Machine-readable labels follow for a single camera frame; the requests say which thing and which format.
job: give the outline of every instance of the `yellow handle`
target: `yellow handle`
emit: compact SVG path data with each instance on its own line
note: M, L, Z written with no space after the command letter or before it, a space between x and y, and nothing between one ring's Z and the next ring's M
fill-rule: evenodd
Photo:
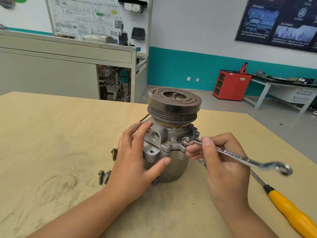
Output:
M272 190L268 196L295 230L305 238L317 238L317 225L309 216L276 190Z

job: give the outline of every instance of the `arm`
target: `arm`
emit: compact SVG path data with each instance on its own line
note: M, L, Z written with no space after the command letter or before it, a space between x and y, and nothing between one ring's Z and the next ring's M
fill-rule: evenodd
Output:
M212 201L234 238L278 238L263 220L250 208L248 185L250 168L219 155L216 146L246 156L231 133L204 137L203 146L186 148L192 160L205 159L208 170L208 189Z
M170 158L165 157L151 169L144 169L143 140L151 125L151 121L144 124L138 122L123 133L118 144L118 156L105 188L28 237L98 237L171 162Z

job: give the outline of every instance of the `screwdriver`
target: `screwdriver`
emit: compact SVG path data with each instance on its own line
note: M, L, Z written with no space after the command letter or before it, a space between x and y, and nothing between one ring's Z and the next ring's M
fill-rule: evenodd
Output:
M300 211L290 200L264 183L259 176L251 170L252 176L263 186L268 197L287 220L305 238L317 238L317 225L305 213Z

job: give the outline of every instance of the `wall poster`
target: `wall poster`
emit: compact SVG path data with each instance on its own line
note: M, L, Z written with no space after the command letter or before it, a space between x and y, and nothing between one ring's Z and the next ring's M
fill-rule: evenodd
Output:
M248 0L235 40L317 52L317 0Z

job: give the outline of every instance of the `circuit diagram poster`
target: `circuit diagram poster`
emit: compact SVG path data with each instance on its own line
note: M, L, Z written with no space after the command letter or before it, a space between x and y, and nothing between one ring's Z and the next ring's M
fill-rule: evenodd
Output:
M56 34L75 36L106 34L118 43L120 15L118 0L48 0Z
M317 52L317 0L249 0L236 40Z

